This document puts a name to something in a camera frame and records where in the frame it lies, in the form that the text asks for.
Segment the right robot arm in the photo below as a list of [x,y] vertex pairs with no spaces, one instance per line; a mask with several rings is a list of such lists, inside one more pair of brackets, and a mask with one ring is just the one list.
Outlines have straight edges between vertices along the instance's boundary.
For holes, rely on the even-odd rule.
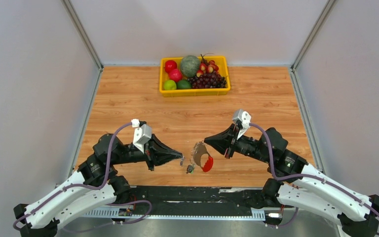
[[262,190],[263,202],[321,216],[351,237],[379,236],[379,196],[364,195],[345,187],[290,151],[275,129],[262,129],[259,139],[245,136],[251,123],[235,122],[204,142],[226,158],[235,153],[268,164],[271,174]]

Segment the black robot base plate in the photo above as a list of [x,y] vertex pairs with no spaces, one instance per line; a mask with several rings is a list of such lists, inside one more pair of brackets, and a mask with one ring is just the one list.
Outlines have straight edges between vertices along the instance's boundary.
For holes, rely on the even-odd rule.
[[246,215],[251,208],[281,209],[281,204],[265,197],[261,188],[136,186],[115,203],[131,201],[137,202],[136,214]]

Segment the key with black tag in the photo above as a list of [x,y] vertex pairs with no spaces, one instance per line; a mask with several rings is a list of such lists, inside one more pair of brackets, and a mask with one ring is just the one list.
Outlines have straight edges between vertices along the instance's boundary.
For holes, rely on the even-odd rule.
[[180,160],[180,166],[182,167],[184,165],[185,157],[182,157]]

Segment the metal key organizer with rings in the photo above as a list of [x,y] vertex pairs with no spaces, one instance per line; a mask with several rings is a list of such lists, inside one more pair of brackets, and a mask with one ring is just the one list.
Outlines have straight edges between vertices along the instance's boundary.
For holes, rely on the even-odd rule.
[[212,169],[214,160],[203,142],[197,142],[194,145],[191,152],[191,163],[201,168],[203,172],[209,172]]

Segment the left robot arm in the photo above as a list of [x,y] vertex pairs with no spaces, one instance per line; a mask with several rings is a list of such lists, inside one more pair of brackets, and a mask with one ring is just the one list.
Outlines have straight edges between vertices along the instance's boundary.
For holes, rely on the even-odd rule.
[[14,207],[13,224],[23,237],[53,237],[64,225],[96,207],[126,204],[131,187],[114,168],[117,164],[144,162],[155,166],[181,159],[182,153],[163,144],[154,134],[141,142],[122,143],[113,134],[103,135],[93,153],[61,185],[42,199]]

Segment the key with green tag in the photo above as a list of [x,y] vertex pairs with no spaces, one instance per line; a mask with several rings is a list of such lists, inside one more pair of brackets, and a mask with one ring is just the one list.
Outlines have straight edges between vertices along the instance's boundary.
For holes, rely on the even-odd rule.
[[188,165],[187,166],[187,170],[186,170],[186,174],[193,173],[194,170],[195,170],[195,166],[194,165]]

